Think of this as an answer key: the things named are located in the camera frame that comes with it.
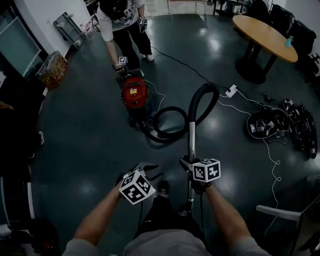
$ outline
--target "vacuum hose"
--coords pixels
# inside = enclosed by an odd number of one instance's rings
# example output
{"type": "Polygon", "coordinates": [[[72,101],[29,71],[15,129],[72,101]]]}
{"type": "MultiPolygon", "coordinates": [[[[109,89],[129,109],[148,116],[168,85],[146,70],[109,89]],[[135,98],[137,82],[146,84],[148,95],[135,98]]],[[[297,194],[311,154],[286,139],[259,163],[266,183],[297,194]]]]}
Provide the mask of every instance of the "vacuum hose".
{"type": "Polygon", "coordinates": [[[142,121],[138,121],[138,125],[141,129],[141,131],[151,140],[163,143],[163,144],[170,144],[177,140],[179,140],[186,132],[189,130],[189,123],[195,122],[195,125],[199,125],[211,112],[211,110],[216,105],[219,98],[219,89],[217,86],[215,86],[213,83],[205,83],[202,85],[193,95],[190,106],[189,106],[189,112],[188,115],[186,112],[177,106],[168,106],[161,110],[159,110],[153,117],[153,128],[154,130],[163,138],[159,138],[156,136],[153,136],[142,124],[142,121]],[[199,102],[201,98],[207,94],[207,93],[213,93],[212,99],[209,103],[209,106],[206,108],[206,110],[203,112],[203,114],[199,117],[198,120],[196,120],[196,114],[197,114],[197,108],[199,105],[199,102]],[[183,119],[184,119],[184,126],[182,130],[176,131],[176,132],[165,132],[159,129],[158,122],[159,117],[168,111],[176,111],[179,112],[183,119]]]}

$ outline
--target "dark floor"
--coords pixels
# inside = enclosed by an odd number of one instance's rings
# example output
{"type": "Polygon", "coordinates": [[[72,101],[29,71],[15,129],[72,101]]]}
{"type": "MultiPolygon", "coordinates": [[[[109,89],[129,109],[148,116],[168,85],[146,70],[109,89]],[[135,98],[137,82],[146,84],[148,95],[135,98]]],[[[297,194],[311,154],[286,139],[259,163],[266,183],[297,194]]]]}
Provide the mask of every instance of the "dark floor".
{"type": "MultiPolygon", "coordinates": [[[[210,15],[203,21],[196,14],[157,16],[149,19],[148,35],[152,46],[188,63],[209,80],[226,87],[236,84],[259,102],[263,91],[279,101],[287,97],[303,102],[315,121],[320,121],[319,99],[293,64],[278,59],[262,85],[251,84],[237,73],[234,62],[244,54],[248,41],[234,31],[230,19],[210,15]]],[[[153,53],[154,63],[141,61],[145,78],[166,95],[162,107],[177,106],[187,111],[193,94],[205,81],[178,62],[155,50],[153,53]]],[[[258,62],[264,65],[269,57],[262,51],[258,62]]],[[[130,128],[115,78],[104,42],[95,33],[71,58],[63,83],[48,93],[43,105],[38,126],[44,132],[45,144],[32,166],[33,200],[36,216],[49,219],[57,228],[62,249],[85,215],[112,188],[119,173],[138,162],[160,165],[159,172],[165,173],[171,185],[174,208],[187,197],[187,176],[178,162],[188,152],[187,136],[163,147],[130,128]]],[[[199,113],[208,100],[203,99],[199,113]]],[[[255,111],[239,94],[220,101],[243,111],[255,111]]],[[[175,117],[165,115],[162,129],[181,124],[175,117]]],[[[266,145],[244,134],[247,118],[230,107],[217,105],[197,127],[196,137],[198,157],[221,161],[222,175],[214,184],[246,220],[257,204],[270,200],[270,206],[275,206],[271,191],[273,163],[266,145]]],[[[282,177],[274,187],[276,192],[318,173],[319,158],[307,161],[303,153],[293,151],[291,142],[287,146],[271,144],[270,154],[281,161],[275,168],[275,175],[282,177]]],[[[144,214],[149,205],[145,204],[144,214]]],[[[222,246],[212,242],[219,233],[205,196],[203,211],[210,250],[217,252],[222,246]]],[[[120,204],[99,245],[103,255],[122,253],[135,234],[139,212],[139,205],[131,206],[126,201],[120,204]]],[[[200,220],[198,197],[194,216],[200,220]]],[[[271,220],[265,218],[258,232],[263,234],[271,220]]]]}

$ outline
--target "black pants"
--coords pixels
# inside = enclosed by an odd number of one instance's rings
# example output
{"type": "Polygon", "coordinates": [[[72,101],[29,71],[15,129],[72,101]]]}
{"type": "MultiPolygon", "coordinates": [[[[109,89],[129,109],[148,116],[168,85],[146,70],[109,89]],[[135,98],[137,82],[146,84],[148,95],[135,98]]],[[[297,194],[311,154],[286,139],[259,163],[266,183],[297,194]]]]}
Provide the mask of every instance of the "black pants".
{"type": "Polygon", "coordinates": [[[203,233],[198,223],[192,218],[191,213],[186,216],[181,216],[178,212],[174,213],[169,198],[160,196],[153,200],[152,208],[138,228],[134,238],[145,232],[171,229],[186,230],[206,244],[203,233]]]}
{"type": "Polygon", "coordinates": [[[135,70],[140,68],[140,60],[132,47],[129,33],[141,54],[152,54],[151,44],[147,33],[140,33],[138,22],[113,32],[113,40],[121,49],[122,55],[128,58],[127,67],[130,70],[135,70]]]}

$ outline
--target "round table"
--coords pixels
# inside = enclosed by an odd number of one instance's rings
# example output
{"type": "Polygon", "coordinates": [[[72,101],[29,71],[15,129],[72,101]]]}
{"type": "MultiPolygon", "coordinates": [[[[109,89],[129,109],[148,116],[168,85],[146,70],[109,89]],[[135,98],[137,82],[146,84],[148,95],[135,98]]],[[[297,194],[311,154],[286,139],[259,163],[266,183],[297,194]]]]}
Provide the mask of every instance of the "round table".
{"type": "Polygon", "coordinates": [[[298,54],[295,48],[292,45],[285,46],[287,39],[273,27],[244,15],[234,16],[232,20],[235,26],[250,39],[244,56],[235,61],[235,68],[244,79],[258,85],[264,83],[266,74],[277,57],[289,63],[297,62],[298,54]],[[264,69],[256,62],[262,47],[272,53],[264,69]]]}

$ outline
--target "power strip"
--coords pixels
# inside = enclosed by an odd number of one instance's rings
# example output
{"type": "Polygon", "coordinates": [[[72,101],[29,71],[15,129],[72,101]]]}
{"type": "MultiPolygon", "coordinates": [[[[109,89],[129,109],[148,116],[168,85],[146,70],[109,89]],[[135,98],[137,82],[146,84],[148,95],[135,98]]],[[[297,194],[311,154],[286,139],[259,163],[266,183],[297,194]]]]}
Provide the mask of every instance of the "power strip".
{"type": "Polygon", "coordinates": [[[227,90],[225,92],[225,95],[228,97],[228,98],[231,98],[233,95],[235,95],[235,93],[238,91],[238,87],[234,84],[230,87],[229,90],[227,90]]]}

